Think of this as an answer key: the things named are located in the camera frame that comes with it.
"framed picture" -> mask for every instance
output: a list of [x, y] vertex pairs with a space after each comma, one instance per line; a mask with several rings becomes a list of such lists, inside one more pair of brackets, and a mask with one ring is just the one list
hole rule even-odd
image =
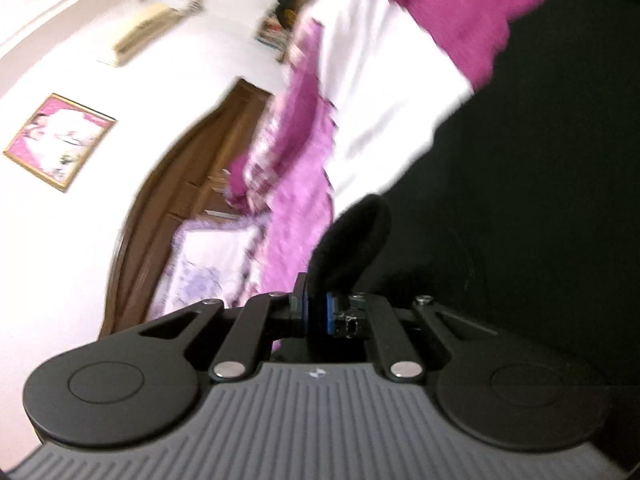
[[24, 123], [4, 154], [60, 191], [116, 120], [51, 94]]

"ribbed rubber surface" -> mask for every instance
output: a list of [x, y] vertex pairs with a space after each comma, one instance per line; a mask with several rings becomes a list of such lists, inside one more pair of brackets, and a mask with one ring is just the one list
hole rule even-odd
[[[310, 372], [320, 368], [322, 372]], [[139, 448], [45, 444], [14, 480], [617, 480], [590, 444], [544, 455], [493, 449], [450, 425], [418, 386], [371, 364], [265, 364], [212, 389], [198, 413]]]

